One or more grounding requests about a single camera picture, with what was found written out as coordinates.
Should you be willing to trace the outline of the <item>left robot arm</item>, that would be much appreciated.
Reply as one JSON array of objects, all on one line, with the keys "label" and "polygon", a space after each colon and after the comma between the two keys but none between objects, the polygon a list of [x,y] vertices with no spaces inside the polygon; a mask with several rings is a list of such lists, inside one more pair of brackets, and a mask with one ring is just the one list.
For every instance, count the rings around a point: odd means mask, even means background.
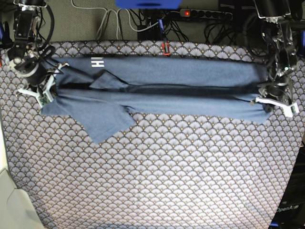
[{"label": "left robot arm", "polygon": [[297,67],[297,54],[288,17],[287,0],[255,0],[258,18],[264,20],[262,37],[269,45],[269,79],[261,85],[262,97],[292,103],[292,83],[289,75]]}]

